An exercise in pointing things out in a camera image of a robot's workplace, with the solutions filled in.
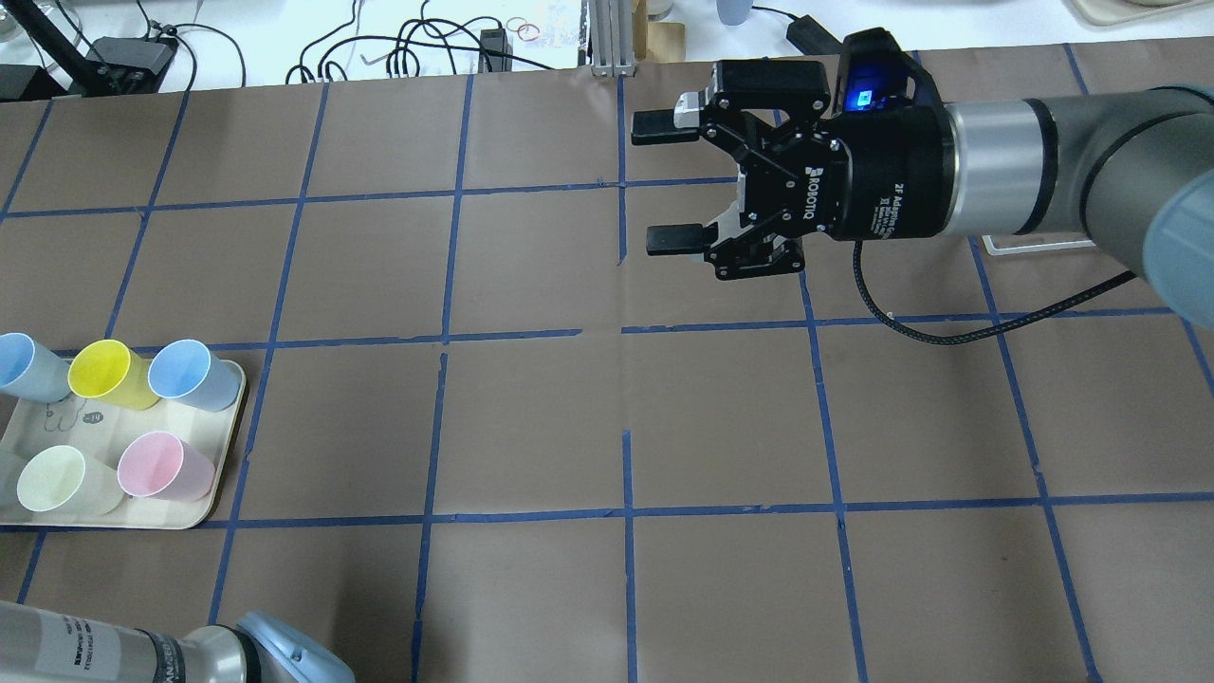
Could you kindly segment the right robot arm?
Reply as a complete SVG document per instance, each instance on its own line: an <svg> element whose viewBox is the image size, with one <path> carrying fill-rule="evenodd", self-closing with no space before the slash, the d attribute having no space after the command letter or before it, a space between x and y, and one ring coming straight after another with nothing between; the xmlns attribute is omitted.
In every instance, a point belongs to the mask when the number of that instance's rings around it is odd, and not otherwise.
<svg viewBox="0 0 1214 683"><path fill-rule="evenodd" d="M721 61L710 82L632 119L632 144L705 141L738 167L707 222L649 228L651 256L697 255L720 280L790 275L802 238L834 241L1080 232L1175 314L1212 328L1212 93L946 102L895 50L840 61Z"/></svg>

